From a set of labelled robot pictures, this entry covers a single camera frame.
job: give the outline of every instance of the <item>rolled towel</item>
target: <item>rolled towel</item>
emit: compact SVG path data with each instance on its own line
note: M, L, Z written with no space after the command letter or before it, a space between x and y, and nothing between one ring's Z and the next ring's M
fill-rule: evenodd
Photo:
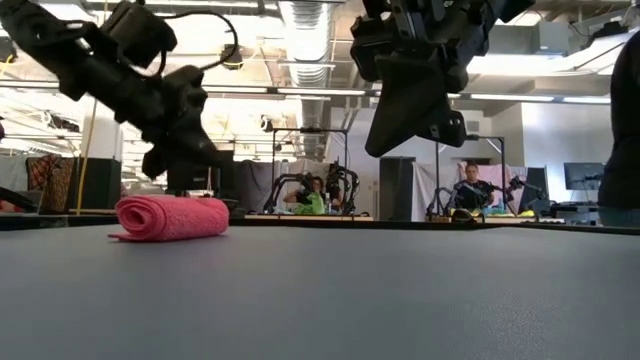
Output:
M129 196L116 204L127 234L121 241L176 241L220 235L229 227L229 209L218 199L167 195Z

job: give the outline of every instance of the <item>man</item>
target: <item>man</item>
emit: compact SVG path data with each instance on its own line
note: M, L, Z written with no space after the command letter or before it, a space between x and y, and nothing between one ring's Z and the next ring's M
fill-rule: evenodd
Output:
M473 211L493 203L493 186L478 179L478 165L468 163L464 168L466 179L454 185L458 190L455 207Z
M295 190L285 195L283 201L288 204L298 203L295 210L296 215L322 215L326 212L322 192L324 181L319 176L314 176L311 183L312 191L305 194L303 191Z
M620 51L611 77L613 151L598 193L605 226L640 227L640 32Z

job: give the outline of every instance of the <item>black shirt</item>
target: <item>black shirt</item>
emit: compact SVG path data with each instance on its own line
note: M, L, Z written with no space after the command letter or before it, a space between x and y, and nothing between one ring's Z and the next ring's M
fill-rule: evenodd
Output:
M640 32L624 46L611 77L613 151L598 193L602 206L640 208Z
M483 208L493 192L491 184L482 180L478 180L473 184L463 180L455 184L454 189L458 189L457 199L454 203L455 207L467 210Z

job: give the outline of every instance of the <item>gray table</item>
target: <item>gray table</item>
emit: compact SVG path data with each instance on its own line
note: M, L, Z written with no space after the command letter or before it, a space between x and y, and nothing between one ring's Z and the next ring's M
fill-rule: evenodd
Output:
M118 226L0 233L2 359L637 359L640 239Z

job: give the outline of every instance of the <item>ventilation duct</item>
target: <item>ventilation duct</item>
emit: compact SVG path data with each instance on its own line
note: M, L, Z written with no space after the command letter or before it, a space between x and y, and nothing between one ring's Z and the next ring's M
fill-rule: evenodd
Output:
M296 62L290 66L291 81L296 87L327 87L329 69L314 64L329 57L333 6L318 2L279 3L287 33L287 55ZM323 102L301 100L302 126L320 127ZM318 137L305 137L305 157L315 157Z

